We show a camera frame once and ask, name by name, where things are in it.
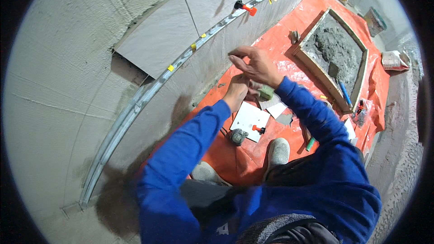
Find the hand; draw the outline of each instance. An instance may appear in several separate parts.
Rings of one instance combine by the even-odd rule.
[[[250,79],[244,74],[239,74],[231,79],[231,83],[227,89],[223,100],[230,107],[231,113],[238,111],[241,106],[241,102],[246,97],[249,89]]]
[[[249,57],[250,63],[246,64],[242,58]],[[283,80],[283,75],[279,74],[272,61],[268,58],[267,53],[257,47],[240,46],[229,52],[229,59],[248,78],[267,84],[273,89],[277,89]]]

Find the blue long-sleeve shirt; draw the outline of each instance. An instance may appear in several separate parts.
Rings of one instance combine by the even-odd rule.
[[[250,225],[281,214],[308,214],[328,226],[344,243],[365,243],[381,211],[378,191],[369,180],[346,129],[333,111],[305,88],[284,78],[276,90],[319,148],[309,163],[315,185],[253,186],[236,195],[238,234]],[[237,234],[219,235],[227,222],[217,215],[204,231],[180,196],[179,187],[201,160],[231,115],[225,101],[207,106],[176,130],[150,158],[138,182],[143,243],[232,243]]]

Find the white sneaker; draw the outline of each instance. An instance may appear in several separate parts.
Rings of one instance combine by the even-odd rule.
[[[290,144],[284,138],[276,138],[268,149],[268,168],[264,174],[263,180],[265,181],[268,172],[277,165],[283,165],[288,163],[290,159]]]
[[[195,180],[209,181],[214,183],[225,183],[229,187],[232,185],[224,181],[217,172],[205,161],[200,161],[191,172],[191,177]]]

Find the person's right hand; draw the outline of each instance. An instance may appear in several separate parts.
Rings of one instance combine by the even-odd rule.
[[[246,64],[243,57],[249,57],[250,63]],[[269,85],[277,89],[283,80],[273,62],[268,58],[267,52],[253,46],[240,46],[229,52],[229,59],[248,78]]]

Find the orange tile leveling wedge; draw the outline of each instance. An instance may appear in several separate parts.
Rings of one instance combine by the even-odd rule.
[[[234,5],[234,9],[243,9],[246,10],[250,13],[250,16],[255,16],[256,12],[258,11],[255,7],[249,8],[246,5],[243,4],[243,2],[241,0],[238,0],[235,5]]]
[[[262,127],[262,128],[259,128],[259,127],[257,127],[256,125],[254,125],[253,127],[252,127],[252,130],[253,131],[258,131],[259,132],[259,134],[263,134],[263,133],[265,133],[265,127]]]

